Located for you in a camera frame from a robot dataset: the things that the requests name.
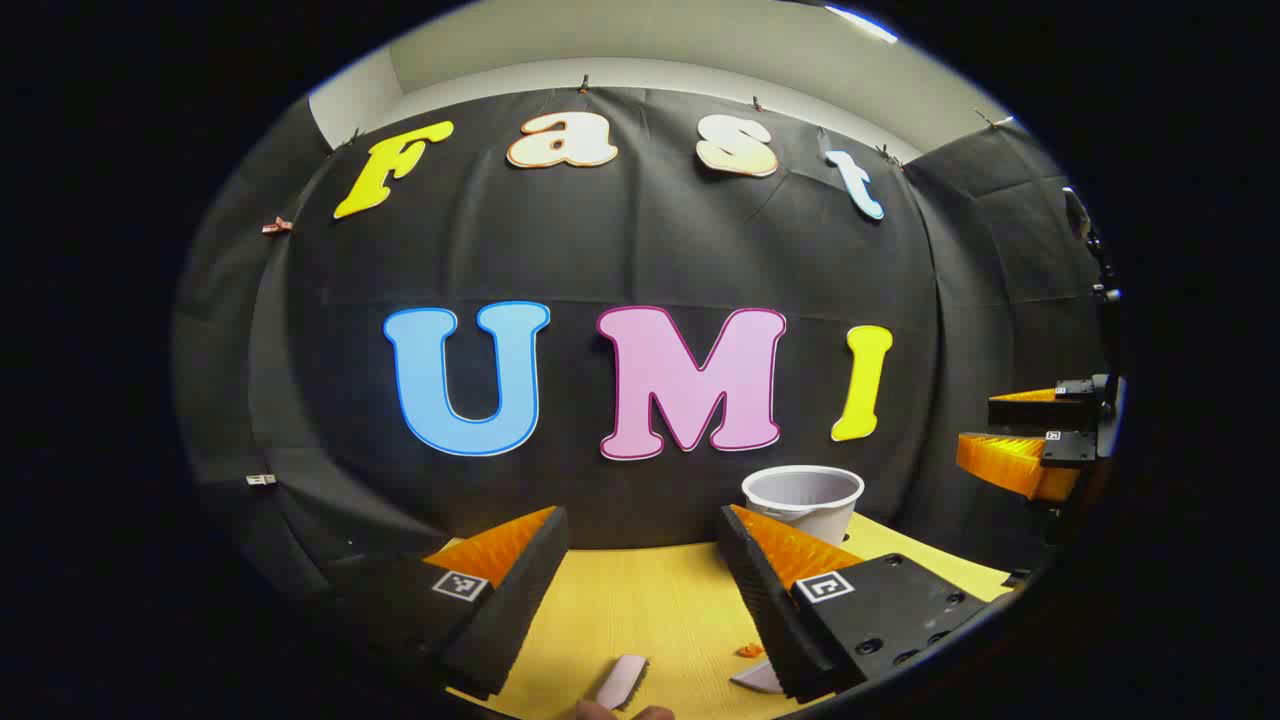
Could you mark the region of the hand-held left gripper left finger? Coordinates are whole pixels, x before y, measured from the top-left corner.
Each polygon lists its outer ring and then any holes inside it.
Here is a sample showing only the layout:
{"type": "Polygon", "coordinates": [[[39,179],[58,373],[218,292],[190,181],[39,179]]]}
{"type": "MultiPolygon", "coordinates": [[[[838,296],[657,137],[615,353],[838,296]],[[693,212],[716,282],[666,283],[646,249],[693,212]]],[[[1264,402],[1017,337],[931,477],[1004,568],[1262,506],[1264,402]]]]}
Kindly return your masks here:
{"type": "Polygon", "coordinates": [[[300,600],[351,651],[406,684],[502,692],[570,544],[549,506],[434,553],[364,553],[300,600]]]}

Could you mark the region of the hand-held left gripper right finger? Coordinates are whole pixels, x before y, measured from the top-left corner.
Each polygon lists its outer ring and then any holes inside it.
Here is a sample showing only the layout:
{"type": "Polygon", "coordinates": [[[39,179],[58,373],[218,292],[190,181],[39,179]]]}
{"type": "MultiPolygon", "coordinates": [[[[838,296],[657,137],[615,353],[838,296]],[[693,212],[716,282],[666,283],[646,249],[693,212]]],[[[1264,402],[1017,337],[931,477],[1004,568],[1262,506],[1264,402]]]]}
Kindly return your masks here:
{"type": "Polygon", "coordinates": [[[783,694],[840,694],[928,659],[997,607],[904,553],[860,559],[724,505],[717,543],[783,694]]]}

